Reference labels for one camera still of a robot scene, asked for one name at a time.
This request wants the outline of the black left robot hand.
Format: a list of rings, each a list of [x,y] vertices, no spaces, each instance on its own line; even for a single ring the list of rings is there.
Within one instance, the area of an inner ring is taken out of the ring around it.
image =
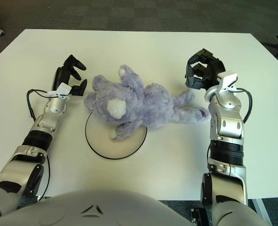
[[[68,85],[70,76],[73,76],[76,80],[81,81],[81,76],[74,69],[74,67],[77,67],[82,71],[86,70],[86,67],[78,59],[76,59],[73,55],[69,55],[63,66],[58,67],[56,70],[52,91],[57,90],[61,83]],[[87,79],[85,79],[79,86],[73,85],[69,94],[73,96],[83,96],[86,86]]]

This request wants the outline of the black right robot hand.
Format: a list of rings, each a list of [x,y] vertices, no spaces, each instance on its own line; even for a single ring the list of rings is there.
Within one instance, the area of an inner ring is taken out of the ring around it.
[[[223,62],[203,48],[187,61],[185,85],[192,89],[208,90],[219,84],[218,74],[225,71]]]

